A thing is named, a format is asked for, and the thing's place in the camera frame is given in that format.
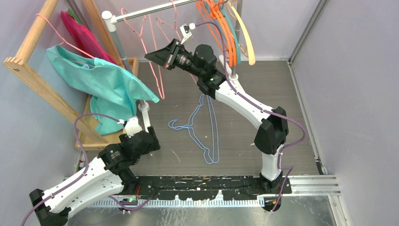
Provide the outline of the teal plastic hanger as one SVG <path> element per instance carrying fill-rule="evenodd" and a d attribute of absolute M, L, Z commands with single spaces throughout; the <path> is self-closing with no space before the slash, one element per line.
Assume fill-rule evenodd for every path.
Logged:
<path fill-rule="evenodd" d="M 239 47 L 238 47 L 238 42 L 237 42 L 237 37 L 236 37 L 237 33 L 236 33 L 235 25 L 232 22 L 233 17 L 227 11 L 228 9 L 230 9 L 228 4 L 227 4 L 227 1 L 228 0 L 224 0 L 224 2 L 222 3 L 222 12 L 223 12 L 223 14 L 225 14 L 225 17 L 228 20 L 230 29 L 232 30 L 232 34 L 234 35 L 236 51 L 237 51 L 237 58 L 238 58 L 237 64 L 239 64 L 240 61 L 241 61 L 241 56 L 240 56 L 240 50 L 239 50 Z M 224 41 L 224 44 L 221 43 L 220 41 L 217 41 L 217 44 L 218 44 L 220 50 L 227 55 L 226 58 L 227 58 L 228 63 L 229 63 L 229 59 L 228 59 L 229 58 L 229 54 L 228 54 L 228 50 L 227 50 L 227 42 L 226 42 L 225 36 L 223 34 L 223 31 L 222 31 L 222 28 L 221 28 L 219 22 L 216 19 L 214 19 L 214 18 L 213 18 L 213 20 L 218 25 L 218 27 L 220 28 L 220 31 L 216 31 L 217 35 L 218 35 L 218 39 L 223 39 L 223 41 Z"/>

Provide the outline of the beige plastic hanger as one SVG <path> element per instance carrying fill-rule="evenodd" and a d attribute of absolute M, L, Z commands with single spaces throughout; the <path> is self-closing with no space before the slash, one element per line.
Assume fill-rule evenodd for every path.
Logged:
<path fill-rule="evenodd" d="M 238 35 L 236 35 L 239 50 L 248 59 L 248 64 L 250 66 L 253 66 L 256 63 L 255 51 L 254 51 L 254 47 L 253 47 L 250 35 L 248 33 L 248 30 L 247 30 L 247 28 L 244 24 L 244 21 L 241 17 L 242 2 L 240 0 L 231 0 L 231 1 L 227 1 L 227 4 L 230 8 L 227 11 L 236 20 L 236 22 L 239 25 L 240 32 L 244 36 L 245 46 L 243 46 L 242 44 L 239 43 L 239 37 L 238 37 Z"/>

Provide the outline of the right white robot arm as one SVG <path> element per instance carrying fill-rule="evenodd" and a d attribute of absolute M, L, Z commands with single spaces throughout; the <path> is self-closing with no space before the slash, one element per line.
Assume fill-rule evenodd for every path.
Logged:
<path fill-rule="evenodd" d="M 257 129 L 254 144 L 262 153 L 261 187 L 266 193 L 275 192 L 282 181 L 279 151 L 289 133 L 286 111 L 263 105 L 240 91 L 217 69 L 217 57 L 209 45 L 200 44 L 194 52 L 189 52 L 180 41 L 173 39 L 166 47 L 144 57 L 167 70 L 178 67 L 196 76 L 203 94 L 228 105 L 253 124 Z"/>

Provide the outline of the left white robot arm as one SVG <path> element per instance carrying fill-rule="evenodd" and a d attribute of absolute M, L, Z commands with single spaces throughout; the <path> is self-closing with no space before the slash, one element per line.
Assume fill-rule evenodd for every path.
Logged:
<path fill-rule="evenodd" d="M 130 166 L 137 164 L 141 156 L 159 150 L 159 141 L 152 126 L 131 137 L 122 134 L 119 139 L 62 183 L 29 194 L 40 225 L 64 226 L 76 213 L 104 197 L 136 191 L 137 177 Z"/>

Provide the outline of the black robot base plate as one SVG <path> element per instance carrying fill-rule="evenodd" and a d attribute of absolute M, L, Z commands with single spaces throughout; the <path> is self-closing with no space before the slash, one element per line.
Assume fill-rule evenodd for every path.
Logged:
<path fill-rule="evenodd" d="M 279 175 L 276 182 L 263 176 L 138 176 L 117 194 L 131 195 L 135 203 L 148 199 L 214 202 L 221 195 L 228 203 L 261 200 L 266 211 L 276 211 L 282 196 L 291 193 L 290 180 Z"/>

